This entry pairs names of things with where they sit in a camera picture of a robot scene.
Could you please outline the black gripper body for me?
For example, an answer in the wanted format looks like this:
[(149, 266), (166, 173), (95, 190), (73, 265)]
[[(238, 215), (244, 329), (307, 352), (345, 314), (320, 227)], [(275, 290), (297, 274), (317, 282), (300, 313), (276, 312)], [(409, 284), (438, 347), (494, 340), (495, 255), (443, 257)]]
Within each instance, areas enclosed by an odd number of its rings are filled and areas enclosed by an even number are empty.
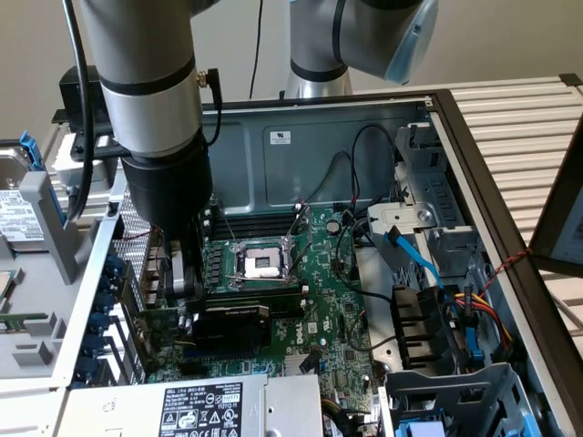
[(210, 199), (210, 157), (203, 136), (162, 158), (123, 157), (122, 167), (137, 213), (169, 239), (183, 238)]

